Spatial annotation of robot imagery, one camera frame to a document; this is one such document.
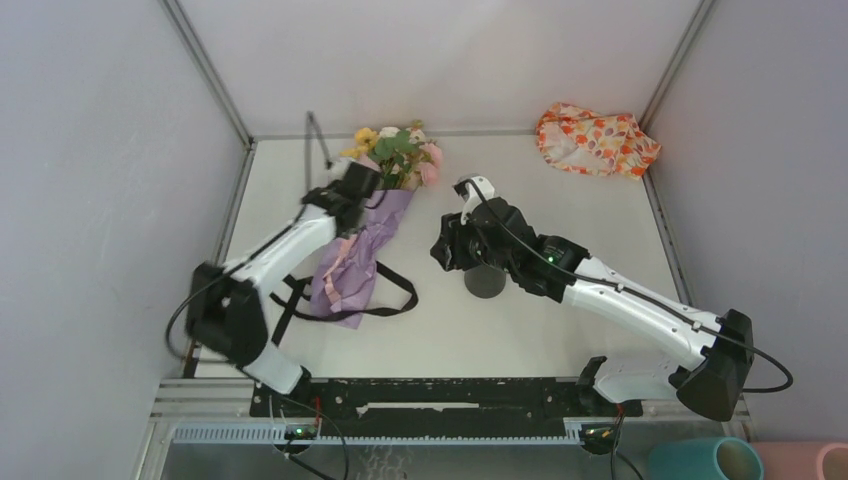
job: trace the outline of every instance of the cylindrical cup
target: cylindrical cup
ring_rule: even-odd
[[[763,480],[757,452],[735,437],[695,438],[655,447],[651,480]]]
[[[465,288],[479,298],[498,296],[506,286],[506,273],[488,265],[479,265],[465,272]]]
[[[765,480],[848,479],[848,443],[755,443]]]

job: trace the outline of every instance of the pink cup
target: pink cup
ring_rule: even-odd
[[[753,443],[764,480],[848,479],[848,443]]]

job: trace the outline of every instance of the bouquet of flowers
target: bouquet of flowers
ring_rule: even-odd
[[[380,172],[382,182],[366,205],[364,229],[327,247],[312,277],[313,315],[366,309],[377,281],[377,250],[394,236],[415,190],[439,180],[442,150],[421,127],[416,121],[405,129],[384,127],[379,133],[363,128],[354,135],[356,145],[340,153]],[[338,324],[357,328],[361,320],[360,313]]]
[[[415,190],[422,184],[433,185],[439,179],[442,150],[436,142],[427,139],[421,126],[420,121],[415,121],[404,130],[384,127],[380,133],[363,128],[353,137],[356,146],[340,156],[380,171],[383,190]]]

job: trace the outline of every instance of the gray wall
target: gray wall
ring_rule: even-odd
[[[720,2],[650,132],[696,300],[748,313],[795,373],[748,396],[767,439],[848,439],[846,21],[843,0]],[[756,362],[749,385],[777,381]]]
[[[0,6],[0,478],[127,478],[241,146],[154,0]]]

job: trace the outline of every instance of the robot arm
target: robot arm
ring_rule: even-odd
[[[504,270],[528,293],[598,313],[665,352],[647,361],[592,359],[581,378],[607,400],[676,396],[707,418],[729,420],[753,356],[709,332],[752,345],[748,317],[735,310],[719,317],[682,305],[628,280],[575,243],[536,235],[484,177],[461,179],[454,189],[465,206],[442,217],[431,249],[446,271],[480,264]]]
[[[290,393],[305,369],[270,341],[263,300],[312,252],[361,229],[364,203],[379,181],[378,172],[351,163],[341,180],[303,197],[297,217],[259,247],[224,265],[197,267],[189,337],[270,388]]]

